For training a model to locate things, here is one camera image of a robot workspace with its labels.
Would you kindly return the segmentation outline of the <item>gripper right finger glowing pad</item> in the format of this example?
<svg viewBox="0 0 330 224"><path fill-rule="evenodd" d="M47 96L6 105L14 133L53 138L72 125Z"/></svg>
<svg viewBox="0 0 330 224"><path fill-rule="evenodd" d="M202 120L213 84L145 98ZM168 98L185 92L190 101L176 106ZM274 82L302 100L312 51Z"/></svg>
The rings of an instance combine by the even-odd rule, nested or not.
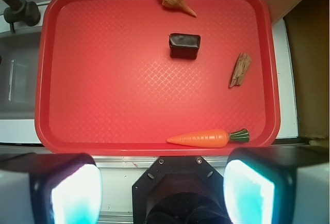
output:
<svg viewBox="0 0 330 224"><path fill-rule="evenodd" d="M329 150L237 148L223 192L232 223L329 223Z"/></svg>

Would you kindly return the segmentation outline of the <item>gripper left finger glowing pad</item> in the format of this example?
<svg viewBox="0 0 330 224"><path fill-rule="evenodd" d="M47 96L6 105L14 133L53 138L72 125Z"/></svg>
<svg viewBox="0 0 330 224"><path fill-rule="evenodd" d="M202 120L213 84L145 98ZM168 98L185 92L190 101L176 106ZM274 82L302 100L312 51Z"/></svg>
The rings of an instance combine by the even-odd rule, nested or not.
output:
<svg viewBox="0 0 330 224"><path fill-rule="evenodd" d="M97 223L102 190L89 154L1 154L1 223Z"/></svg>

